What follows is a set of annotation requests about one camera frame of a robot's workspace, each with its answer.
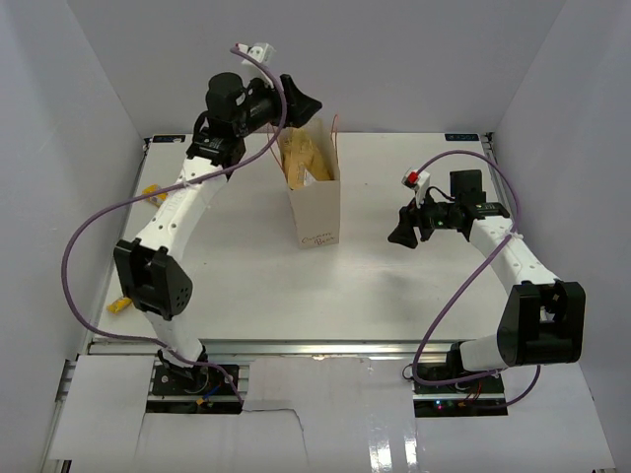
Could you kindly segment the large brown snack bag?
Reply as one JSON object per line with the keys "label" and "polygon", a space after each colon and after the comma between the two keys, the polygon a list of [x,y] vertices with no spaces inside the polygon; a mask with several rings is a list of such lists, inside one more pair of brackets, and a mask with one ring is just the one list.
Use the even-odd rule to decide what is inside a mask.
{"label": "large brown snack bag", "polygon": [[280,150],[283,171],[291,190],[317,181],[333,180],[324,155],[307,131],[291,128],[282,140]]}

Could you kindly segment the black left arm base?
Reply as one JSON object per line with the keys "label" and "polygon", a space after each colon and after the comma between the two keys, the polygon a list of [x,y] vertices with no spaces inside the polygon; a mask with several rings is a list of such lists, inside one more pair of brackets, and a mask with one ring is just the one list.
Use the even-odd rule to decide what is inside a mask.
{"label": "black left arm base", "polygon": [[146,412],[150,414],[239,415],[241,402],[230,383],[239,386],[240,367],[221,365],[224,376],[216,370],[203,369],[195,384],[183,387],[168,370],[157,364],[152,380]]}

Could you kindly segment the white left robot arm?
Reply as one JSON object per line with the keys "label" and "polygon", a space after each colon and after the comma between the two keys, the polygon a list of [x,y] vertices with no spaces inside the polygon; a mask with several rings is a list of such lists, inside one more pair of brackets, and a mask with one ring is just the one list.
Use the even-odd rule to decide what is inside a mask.
{"label": "white left robot arm", "polygon": [[198,363],[205,350],[183,315],[193,290],[180,265],[186,244],[230,179],[229,168],[244,156],[245,137],[267,124],[298,128],[322,108],[288,74],[274,88],[260,78],[245,85],[239,75],[221,73],[210,79],[205,101],[176,180],[179,188],[168,192],[133,240],[120,240],[113,252],[122,292],[150,321],[165,345],[164,361],[177,366],[175,382],[188,393],[206,386],[209,371]]}

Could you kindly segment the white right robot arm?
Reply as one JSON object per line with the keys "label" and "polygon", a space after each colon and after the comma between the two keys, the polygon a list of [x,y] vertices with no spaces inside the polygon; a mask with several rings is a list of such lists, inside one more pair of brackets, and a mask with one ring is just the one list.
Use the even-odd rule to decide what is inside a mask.
{"label": "white right robot arm", "polygon": [[495,333],[452,344],[443,367],[421,369],[419,375],[465,393],[482,372],[577,362],[583,348],[583,287],[561,280],[538,260],[513,231],[508,210],[487,200],[480,171],[451,172],[451,192],[441,201],[432,197],[425,171],[409,171],[402,183],[415,196],[400,209],[389,241],[415,248],[438,230],[456,231],[489,259],[508,296]]}

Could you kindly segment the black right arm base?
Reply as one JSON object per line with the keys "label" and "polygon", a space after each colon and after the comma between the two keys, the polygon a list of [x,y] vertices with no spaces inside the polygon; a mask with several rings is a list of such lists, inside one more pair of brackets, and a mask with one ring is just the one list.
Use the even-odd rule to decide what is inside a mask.
{"label": "black right arm base", "polygon": [[403,368],[401,375],[412,383],[417,419],[508,415],[504,383],[499,375],[441,386],[417,383],[412,376],[411,364]]}

